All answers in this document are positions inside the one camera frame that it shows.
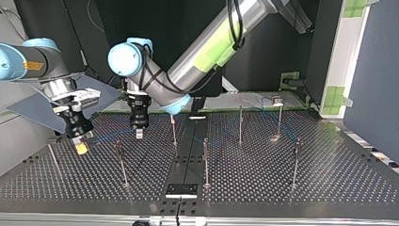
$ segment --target metal post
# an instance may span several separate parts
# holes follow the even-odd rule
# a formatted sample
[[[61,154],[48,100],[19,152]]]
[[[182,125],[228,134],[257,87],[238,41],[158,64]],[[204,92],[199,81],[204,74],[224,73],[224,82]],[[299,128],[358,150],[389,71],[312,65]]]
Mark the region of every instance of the metal post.
[[[242,133],[243,133],[243,107],[240,105],[240,138],[239,138],[239,143],[243,143],[242,139]]]
[[[175,120],[172,115],[170,115],[170,122],[172,123],[172,130],[173,130],[173,144],[177,146],[177,140],[176,140],[176,126],[175,126]]]
[[[296,139],[296,143],[295,143],[295,167],[294,167],[294,177],[293,177],[293,186],[291,188],[291,191],[293,192],[295,189],[295,183],[296,183],[296,174],[297,174],[297,170],[298,170],[298,163],[299,163],[299,159],[302,155],[302,143],[300,138],[298,137]]]
[[[282,98],[280,96],[273,96],[272,97],[272,105],[273,106],[279,106],[279,125],[277,128],[277,133],[272,137],[272,141],[278,141],[279,140],[279,133],[281,130],[281,121],[282,121],[282,108],[284,107],[284,103],[282,102]]]
[[[115,151],[117,153],[117,157],[120,160],[120,167],[122,169],[123,173],[123,179],[124,179],[124,185],[125,187],[129,187],[129,182],[127,181],[127,175],[126,175],[126,168],[124,167],[123,164],[123,150],[122,150],[122,145],[120,142],[120,139],[117,139],[117,143],[115,144]]]
[[[211,186],[209,184],[209,172],[208,172],[208,138],[203,140],[203,154],[205,158],[205,187]]]
[[[279,128],[277,130],[277,136],[279,137],[279,130],[281,128],[281,117],[282,117],[282,105],[279,107]]]
[[[59,167],[58,161],[56,160],[56,155],[54,154],[53,147],[51,146],[51,144],[47,144],[47,146],[50,149],[51,156],[53,157],[54,163],[56,164],[56,169],[58,170],[59,175],[62,177],[61,168]]]

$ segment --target cable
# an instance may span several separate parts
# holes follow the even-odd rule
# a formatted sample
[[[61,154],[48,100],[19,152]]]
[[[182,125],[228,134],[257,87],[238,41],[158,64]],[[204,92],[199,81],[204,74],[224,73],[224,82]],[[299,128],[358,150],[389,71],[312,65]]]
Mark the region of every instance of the cable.
[[[306,92],[308,92],[308,95],[311,97],[311,100],[313,100],[314,104],[316,105],[317,109],[320,112],[320,106],[316,103],[316,100],[314,100],[314,98],[311,96],[311,93],[308,90],[308,87],[305,84],[305,81],[302,79],[302,83],[303,83],[303,87],[305,88]]]
[[[21,40],[27,40],[27,38],[24,38],[23,35],[21,35],[21,33],[18,31],[17,27],[14,25],[14,23],[10,20],[10,18],[7,16],[7,14],[3,11],[4,7],[0,7],[0,12],[3,13],[3,15],[7,18],[9,24],[11,24],[11,26],[14,28],[14,30],[16,31],[16,33],[18,34],[18,36],[21,38]]]
[[[233,3],[234,3],[235,11],[236,11],[237,17],[238,17],[238,24],[239,24],[238,37],[236,35],[235,29],[234,29],[234,24],[233,24],[233,19],[232,19],[232,4]],[[239,3],[238,3],[238,0],[226,0],[226,4],[227,4],[227,8],[228,8],[228,17],[229,17],[231,35],[232,35],[232,38],[234,40],[234,46],[232,48],[236,51],[236,50],[238,50],[239,48],[241,48],[244,45],[244,39],[243,39],[244,22],[243,22],[243,16],[242,16],[241,11],[240,11],[240,6],[239,6]],[[209,78],[206,81],[204,81],[203,84],[201,86],[199,86],[199,88],[194,89],[194,90],[190,90],[190,91],[184,91],[184,90],[180,89],[179,87],[177,87],[176,84],[174,84],[173,81],[171,81],[168,72],[166,72],[165,77],[166,77],[167,81],[169,82],[169,84],[171,85],[171,87],[169,87],[169,86],[165,85],[164,83],[162,83],[161,81],[159,81],[159,79],[156,77],[157,75],[159,75],[158,74],[159,72],[157,72],[156,75],[155,75],[152,72],[152,70],[150,69],[150,67],[148,66],[147,51],[144,50],[144,51],[142,51],[142,53],[144,53],[142,55],[144,69],[146,69],[149,72],[150,76],[152,77],[152,79],[149,82],[147,82],[147,84],[143,87],[145,71],[142,70],[141,75],[140,75],[140,80],[139,80],[139,83],[138,83],[138,87],[142,91],[146,91],[147,87],[150,86],[152,81],[156,81],[164,89],[167,89],[167,90],[169,90],[171,92],[174,92],[174,93],[177,93],[177,94],[192,94],[192,93],[195,93],[195,92],[203,89],[211,81],[212,77],[216,74],[216,70],[217,69],[214,69],[214,72],[211,75],[209,75]]]
[[[12,9],[12,8],[8,8],[8,7],[4,7],[4,6],[2,6],[2,7],[0,7],[3,11],[5,11],[5,12],[10,12],[10,13],[12,13],[12,14],[14,14],[16,17],[18,17],[18,19],[20,19],[21,20],[21,16],[20,16],[20,14],[18,14],[18,12],[17,11],[15,11],[14,9]]]
[[[238,31],[238,44],[241,48],[244,45],[243,34],[244,34],[244,22],[243,22],[243,15],[241,15],[240,4],[238,0],[234,0],[235,11],[238,16],[238,24],[239,24],[239,31]]]
[[[239,30],[238,30],[238,37],[235,32],[234,28],[234,21],[232,18],[232,4],[234,3],[235,7],[235,12],[237,13],[238,17],[238,25],[239,25]],[[243,47],[244,45],[244,40],[243,40],[243,33],[244,33],[244,22],[243,22],[243,16],[240,11],[240,5],[238,3],[238,0],[226,0],[226,5],[227,5],[227,11],[228,11],[228,17],[229,17],[229,24],[230,24],[230,31],[231,31],[231,36],[234,41],[234,46],[232,47],[235,51]]]
[[[125,129],[125,130],[121,130],[121,131],[118,131],[118,132],[116,132],[116,133],[112,133],[112,134],[110,134],[110,135],[108,135],[108,136],[104,136],[104,137],[101,137],[101,138],[97,138],[97,139],[94,140],[94,142],[95,142],[95,143],[98,143],[98,142],[106,141],[106,140],[109,140],[110,138],[112,138],[112,137],[114,137],[114,136],[122,135],[122,134],[128,134],[128,133],[132,133],[132,132],[134,132],[134,131],[135,131],[135,129],[132,129],[132,128],[130,128],[130,129]]]
[[[101,32],[105,33],[104,29],[103,29],[103,28],[100,28],[96,23],[94,23],[93,19],[91,18],[90,10],[89,10],[90,3],[91,3],[91,0],[88,0],[88,8],[87,8],[87,10],[88,10],[88,18],[90,19],[91,23],[92,23],[95,27],[97,27]]]

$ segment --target gray surface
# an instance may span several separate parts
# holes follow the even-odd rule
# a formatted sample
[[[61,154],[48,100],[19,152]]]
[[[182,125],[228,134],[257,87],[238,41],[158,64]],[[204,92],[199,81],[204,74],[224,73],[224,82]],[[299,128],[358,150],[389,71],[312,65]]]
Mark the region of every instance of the gray surface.
[[[320,0],[319,4],[306,73],[310,96],[318,103],[321,103],[323,97],[342,4],[343,0]]]
[[[241,147],[236,112],[211,113],[208,128],[196,126],[194,135],[199,137],[192,139],[188,152],[199,153],[200,139],[208,131],[211,188],[203,190],[197,200],[184,201],[184,215],[399,218],[399,178],[392,170],[337,132],[331,123],[317,120],[307,111],[284,112],[281,138],[271,142],[277,116],[277,112],[246,112]],[[10,171],[0,178],[0,212],[157,216],[165,210],[164,215],[175,215],[176,201],[164,201],[162,191],[169,183],[170,166],[181,163],[175,162],[169,116],[154,115],[151,120],[153,127],[146,136],[152,142],[135,140],[133,133],[117,136],[128,144],[131,197],[121,187],[120,168],[112,151],[116,137],[112,137],[83,156],[76,155],[67,144],[55,147],[64,171],[62,180],[57,179],[48,153],[39,153],[39,159],[33,156],[32,164],[28,161]],[[184,120],[185,116],[177,119],[179,137],[183,130],[192,129]],[[100,115],[94,120],[95,135],[127,128],[126,121],[127,115]],[[303,139],[304,153],[297,187],[290,192],[296,136]],[[187,183],[190,174],[203,173],[199,168],[188,170]]]
[[[344,124],[392,160],[399,162],[398,52],[399,1],[372,4],[349,94]]]
[[[108,107],[120,97],[118,90],[88,76],[81,77],[76,83],[79,89],[92,88],[101,92],[99,103],[83,111],[86,118]],[[65,122],[54,113],[51,105],[39,93],[9,106],[8,109],[61,134],[65,132]]]

